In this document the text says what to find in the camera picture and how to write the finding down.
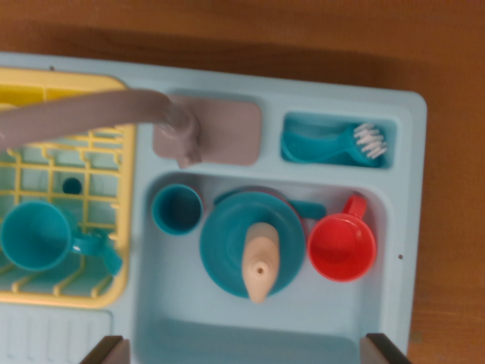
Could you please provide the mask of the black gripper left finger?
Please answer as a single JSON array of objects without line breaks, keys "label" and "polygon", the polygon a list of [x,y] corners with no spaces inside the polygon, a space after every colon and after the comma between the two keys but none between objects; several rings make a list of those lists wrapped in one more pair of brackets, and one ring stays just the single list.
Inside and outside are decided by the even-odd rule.
[{"label": "black gripper left finger", "polygon": [[130,364],[130,342],[122,336],[105,336],[80,364]]}]

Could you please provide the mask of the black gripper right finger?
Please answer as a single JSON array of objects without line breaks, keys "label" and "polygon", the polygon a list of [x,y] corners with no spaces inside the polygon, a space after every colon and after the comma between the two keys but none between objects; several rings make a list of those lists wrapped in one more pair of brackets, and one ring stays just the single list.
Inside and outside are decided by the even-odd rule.
[{"label": "black gripper right finger", "polygon": [[383,333],[369,333],[360,339],[361,364],[411,364],[407,356]]}]

